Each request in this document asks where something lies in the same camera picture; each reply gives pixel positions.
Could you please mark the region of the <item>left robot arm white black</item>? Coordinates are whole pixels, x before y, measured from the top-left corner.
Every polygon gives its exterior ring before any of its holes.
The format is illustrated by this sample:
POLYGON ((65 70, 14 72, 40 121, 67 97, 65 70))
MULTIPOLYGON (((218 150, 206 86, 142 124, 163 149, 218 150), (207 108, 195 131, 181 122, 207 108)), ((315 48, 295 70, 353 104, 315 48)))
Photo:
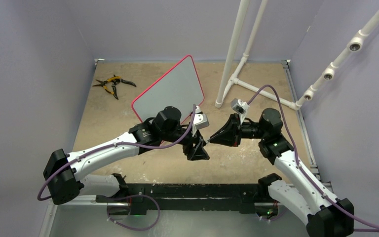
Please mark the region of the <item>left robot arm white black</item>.
POLYGON ((38 200, 51 199, 65 204, 77 196, 99 195, 121 202, 127 197, 127 185, 120 174, 106 176, 93 172, 124 158, 182 145, 187 160, 208 160, 206 141, 200 130, 209 126, 207 115, 198 106, 190 114, 189 124, 180 122, 179 109, 168 106, 155 117, 146 119, 129 131, 103 144, 79 152, 55 150, 43 171, 45 183, 38 200))

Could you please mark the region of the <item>whiteboard with red frame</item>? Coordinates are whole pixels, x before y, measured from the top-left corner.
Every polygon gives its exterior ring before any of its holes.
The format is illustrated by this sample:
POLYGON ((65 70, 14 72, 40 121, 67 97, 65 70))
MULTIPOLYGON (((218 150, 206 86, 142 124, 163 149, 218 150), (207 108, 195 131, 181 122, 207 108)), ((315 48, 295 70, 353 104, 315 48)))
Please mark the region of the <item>whiteboard with red frame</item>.
POLYGON ((131 108, 140 121, 145 121, 172 106, 181 112, 180 122, 184 122, 192 106, 201 105, 204 99, 193 57, 187 55, 138 95, 131 108))

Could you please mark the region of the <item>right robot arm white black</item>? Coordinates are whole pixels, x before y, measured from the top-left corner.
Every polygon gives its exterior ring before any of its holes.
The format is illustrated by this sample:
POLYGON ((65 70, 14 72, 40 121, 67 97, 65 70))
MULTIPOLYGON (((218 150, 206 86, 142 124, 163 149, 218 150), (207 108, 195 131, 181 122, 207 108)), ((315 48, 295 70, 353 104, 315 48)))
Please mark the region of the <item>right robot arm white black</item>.
POLYGON ((258 181, 260 199, 274 199, 295 214, 306 226, 310 237, 346 237, 354 232, 354 206, 328 190, 299 160, 295 149, 283 136, 283 121, 278 110, 264 109, 258 122, 232 114, 209 142, 237 147, 241 139, 259 139, 260 152, 285 176, 293 188, 280 178, 264 177, 258 181))

